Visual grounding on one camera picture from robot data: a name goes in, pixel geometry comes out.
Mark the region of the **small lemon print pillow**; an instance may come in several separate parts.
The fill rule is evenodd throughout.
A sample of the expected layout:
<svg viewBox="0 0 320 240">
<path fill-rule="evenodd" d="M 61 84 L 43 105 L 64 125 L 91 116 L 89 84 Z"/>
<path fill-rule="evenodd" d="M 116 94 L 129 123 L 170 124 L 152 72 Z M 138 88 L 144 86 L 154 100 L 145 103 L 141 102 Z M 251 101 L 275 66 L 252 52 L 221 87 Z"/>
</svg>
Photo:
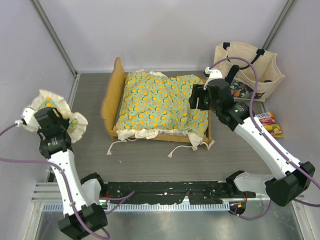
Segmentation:
<svg viewBox="0 0 320 240">
<path fill-rule="evenodd" d="M 71 137 L 73 144 L 79 141 L 87 130 L 87 119 L 79 112 L 72 112 L 66 100 L 51 91 L 40 89 L 39 96 L 34 98 L 27 107 L 34 109 L 35 113 L 45 107 L 57 108 L 65 119 L 70 118 L 67 133 Z M 32 133 L 36 132 L 39 127 L 38 125 L 37 129 L 32 129 L 23 126 L 24 129 Z"/>
</svg>

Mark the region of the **lemon print pet mattress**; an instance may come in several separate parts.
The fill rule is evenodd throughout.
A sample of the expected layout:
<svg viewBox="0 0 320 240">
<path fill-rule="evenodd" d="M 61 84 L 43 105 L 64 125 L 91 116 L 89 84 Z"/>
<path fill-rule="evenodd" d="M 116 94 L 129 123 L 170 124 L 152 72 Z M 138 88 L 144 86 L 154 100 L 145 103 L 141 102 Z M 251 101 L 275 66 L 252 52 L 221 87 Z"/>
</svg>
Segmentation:
<svg viewBox="0 0 320 240">
<path fill-rule="evenodd" d="M 205 81 L 196 75 L 168 77 L 161 72 L 130 72 L 125 80 L 116 128 L 118 141 L 151 139 L 158 134 L 188 136 L 188 148 L 208 149 L 203 142 L 209 125 L 209 112 L 190 109 L 194 84 Z"/>
</svg>

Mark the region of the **wooden pet bed frame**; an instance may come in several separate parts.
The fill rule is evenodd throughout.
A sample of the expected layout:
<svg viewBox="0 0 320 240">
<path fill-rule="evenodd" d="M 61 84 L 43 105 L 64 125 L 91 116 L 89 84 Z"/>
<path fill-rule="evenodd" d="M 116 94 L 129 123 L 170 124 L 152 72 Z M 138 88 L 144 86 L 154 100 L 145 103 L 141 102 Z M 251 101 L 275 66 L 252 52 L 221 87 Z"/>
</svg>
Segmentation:
<svg viewBox="0 0 320 240">
<path fill-rule="evenodd" d="M 101 118 L 104 121 L 105 129 L 110 137 L 111 141 L 118 141 L 116 123 L 118 120 L 119 109 L 122 104 L 122 97 L 125 87 L 127 74 L 122 65 L 120 57 L 117 57 L 114 62 L 113 71 L 110 75 L 106 93 L 101 105 Z M 215 141 L 212 138 L 212 127 L 210 126 L 211 113 L 208 114 L 208 127 L 204 134 L 203 143 L 210 146 Z M 150 140 L 167 141 L 176 143 L 190 143 L 187 135 L 173 135 L 160 133 L 157 136 L 150 138 Z"/>
</svg>

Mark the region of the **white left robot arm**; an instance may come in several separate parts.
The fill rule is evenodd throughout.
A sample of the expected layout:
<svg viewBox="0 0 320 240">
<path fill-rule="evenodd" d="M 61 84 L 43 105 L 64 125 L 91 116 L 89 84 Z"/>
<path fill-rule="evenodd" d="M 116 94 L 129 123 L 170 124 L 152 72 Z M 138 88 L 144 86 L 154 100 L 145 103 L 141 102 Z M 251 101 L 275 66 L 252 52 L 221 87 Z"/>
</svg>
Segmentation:
<svg viewBox="0 0 320 240">
<path fill-rule="evenodd" d="M 107 188 L 96 172 L 79 179 L 67 132 L 69 119 L 52 107 L 40 109 L 34 117 L 39 124 L 39 152 L 51 164 L 62 198 L 64 218 L 58 222 L 59 230 L 73 240 L 82 240 L 108 224 L 99 203 Z"/>
</svg>

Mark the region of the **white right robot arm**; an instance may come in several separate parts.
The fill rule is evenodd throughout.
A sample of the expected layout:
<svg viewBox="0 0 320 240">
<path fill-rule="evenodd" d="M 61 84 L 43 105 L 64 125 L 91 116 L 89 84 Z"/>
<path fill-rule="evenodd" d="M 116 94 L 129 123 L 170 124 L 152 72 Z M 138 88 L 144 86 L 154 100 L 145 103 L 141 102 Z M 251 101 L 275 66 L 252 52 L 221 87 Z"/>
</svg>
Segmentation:
<svg viewBox="0 0 320 240">
<path fill-rule="evenodd" d="M 224 79 L 194 84 L 188 101 L 191 109 L 214 112 L 221 123 L 255 150 L 271 171 L 270 174 L 235 172 L 227 178 L 225 186 L 230 197 L 236 198 L 243 192 L 263 194 L 284 207 L 309 188 L 315 167 L 310 162 L 302 163 L 285 150 L 245 102 L 234 100 Z"/>
</svg>

